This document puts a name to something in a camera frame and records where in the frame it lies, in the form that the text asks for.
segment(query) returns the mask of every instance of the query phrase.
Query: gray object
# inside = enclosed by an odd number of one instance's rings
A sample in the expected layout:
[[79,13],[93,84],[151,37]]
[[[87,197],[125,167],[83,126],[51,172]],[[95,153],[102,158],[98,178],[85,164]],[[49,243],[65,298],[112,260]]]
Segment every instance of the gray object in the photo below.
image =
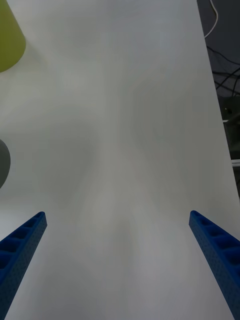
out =
[[11,158],[8,147],[0,140],[0,188],[4,185],[10,170]]

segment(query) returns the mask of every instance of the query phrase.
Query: yellow cylinder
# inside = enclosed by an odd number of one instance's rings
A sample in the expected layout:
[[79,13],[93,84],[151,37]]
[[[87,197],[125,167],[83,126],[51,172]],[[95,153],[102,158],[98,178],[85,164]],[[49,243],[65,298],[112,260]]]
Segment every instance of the yellow cylinder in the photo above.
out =
[[15,65],[24,54],[26,40],[6,0],[0,0],[0,72]]

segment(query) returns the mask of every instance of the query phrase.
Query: white table surface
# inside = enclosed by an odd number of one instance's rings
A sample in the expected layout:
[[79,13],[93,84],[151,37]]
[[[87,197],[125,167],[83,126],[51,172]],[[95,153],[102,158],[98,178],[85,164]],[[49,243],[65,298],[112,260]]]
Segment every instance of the white table surface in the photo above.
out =
[[240,239],[196,1],[9,4],[27,48],[0,74],[0,236],[48,227],[6,320],[232,319],[188,226]]

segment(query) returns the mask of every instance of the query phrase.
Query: yellow-green cup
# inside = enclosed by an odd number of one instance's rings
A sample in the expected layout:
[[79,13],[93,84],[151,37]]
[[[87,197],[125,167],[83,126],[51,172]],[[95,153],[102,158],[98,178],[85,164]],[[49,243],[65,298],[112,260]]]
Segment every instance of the yellow-green cup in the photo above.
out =
[[0,72],[15,65],[24,54],[26,39],[6,0],[0,0]]

